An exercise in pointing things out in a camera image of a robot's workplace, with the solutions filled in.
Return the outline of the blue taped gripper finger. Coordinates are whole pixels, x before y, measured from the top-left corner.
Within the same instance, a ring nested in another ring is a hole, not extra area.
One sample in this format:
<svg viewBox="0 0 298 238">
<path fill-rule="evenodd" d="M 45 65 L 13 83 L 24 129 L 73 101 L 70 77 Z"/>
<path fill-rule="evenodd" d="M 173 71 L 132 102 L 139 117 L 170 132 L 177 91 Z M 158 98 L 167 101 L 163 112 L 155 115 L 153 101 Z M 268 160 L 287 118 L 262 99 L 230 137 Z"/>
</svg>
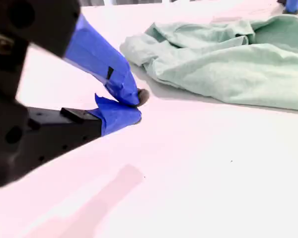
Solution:
<svg viewBox="0 0 298 238">
<path fill-rule="evenodd" d="M 298 0 L 285 0 L 283 13 L 298 14 Z"/>
<path fill-rule="evenodd" d="M 76 0 L 0 0 L 0 92 L 9 98 L 16 95 L 29 44 L 91 74 L 122 104 L 138 107 L 149 98 Z"/>
<path fill-rule="evenodd" d="M 141 112 L 114 100 L 95 96 L 96 109 L 29 108 L 27 170 L 95 139 L 141 121 Z"/>
</svg>

